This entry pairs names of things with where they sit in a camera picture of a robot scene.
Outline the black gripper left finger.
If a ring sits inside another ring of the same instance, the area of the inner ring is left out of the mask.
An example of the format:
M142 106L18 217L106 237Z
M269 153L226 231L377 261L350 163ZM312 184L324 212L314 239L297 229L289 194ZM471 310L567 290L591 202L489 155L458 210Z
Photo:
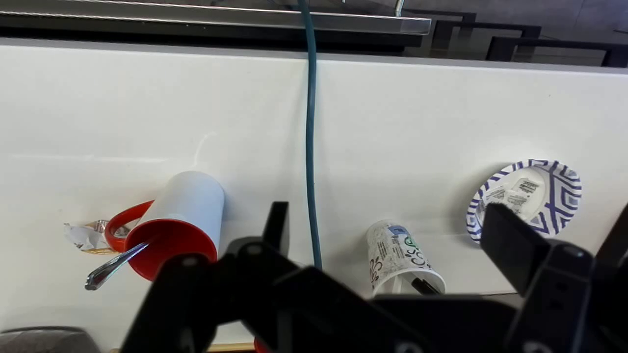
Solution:
M206 353L240 321L263 353L420 353L420 335L314 266L287 259L289 206L208 261L179 255L149 288L122 353Z

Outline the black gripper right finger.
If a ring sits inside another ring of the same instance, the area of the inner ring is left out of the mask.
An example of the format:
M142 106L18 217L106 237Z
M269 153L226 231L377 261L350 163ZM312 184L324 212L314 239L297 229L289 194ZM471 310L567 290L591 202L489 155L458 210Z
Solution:
M626 243L593 255L489 204L481 249L522 296L509 353L628 353Z

